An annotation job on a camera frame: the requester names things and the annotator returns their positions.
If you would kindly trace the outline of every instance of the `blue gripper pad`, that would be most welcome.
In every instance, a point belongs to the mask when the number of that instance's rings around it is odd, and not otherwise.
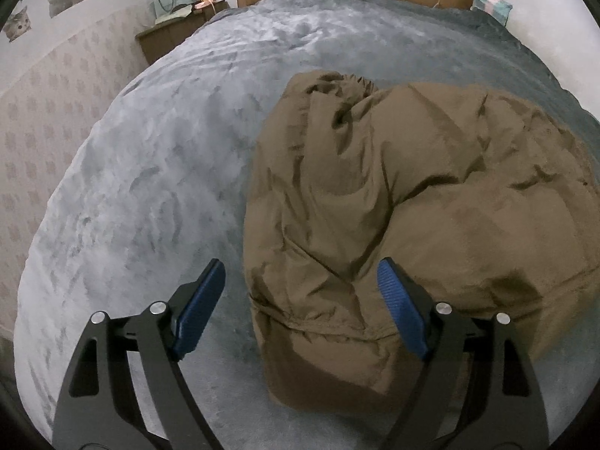
[[[419,358],[425,359],[429,352],[425,321],[386,259],[377,266],[377,284],[404,345]]]
[[[196,350],[224,287],[225,266],[217,261],[176,320],[172,350],[179,359]]]

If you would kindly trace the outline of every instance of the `metal screw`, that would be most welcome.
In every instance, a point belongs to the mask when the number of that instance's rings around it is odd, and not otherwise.
[[[165,309],[167,309],[167,304],[162,301],[157,301],[152,303],[150,306],[150,313],[152,314],[161,314],[164,313]]]
[[[104,312],[96,311],[94,314],[92,314],[92,317],[90,319],[92,320],[92,323],[98,324],[98,323],[102,323],[105,318],[106,318],[106,315],[104,314]]]
[[[436,311],[439,314],[450,314],[452,312],[452,306],[448,303],[438,303],[436,305]]]
[[[496,320],[501,324],[509,324],[511,322],[511,317],[506,313],[498,313],[496,315]]]

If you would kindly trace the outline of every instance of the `plaid pillow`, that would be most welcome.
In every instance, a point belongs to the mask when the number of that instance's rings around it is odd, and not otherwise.
[[[471,9],[473,10],[475,8],[490,14],[506,27],[508,14],[512,10],[512,5],[505,0],[473,0]]]

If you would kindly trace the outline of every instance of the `brown puffer jacket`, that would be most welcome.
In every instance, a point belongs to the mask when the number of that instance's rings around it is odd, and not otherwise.
[[[397,410],[421,362],[377,287],[392,257],[435,300],[506,311],[535,359],[600,285],[600,201],[582,144],[476,86],[289,82],[259,136],[244,267],[272,398]]]

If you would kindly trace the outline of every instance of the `wooden nightstand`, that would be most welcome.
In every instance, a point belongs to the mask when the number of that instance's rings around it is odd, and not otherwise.
[[[142,46],[142,51],[148,64],[171,52],[175,47],[186,40],[196,30],[202,27],[215,15],[215,11],[221,12],[229,8],[225,0],[217,0],[212,5],[205,6],[200,10],[192,10],[188,16],[173,18],[136,35],[136,40]]]

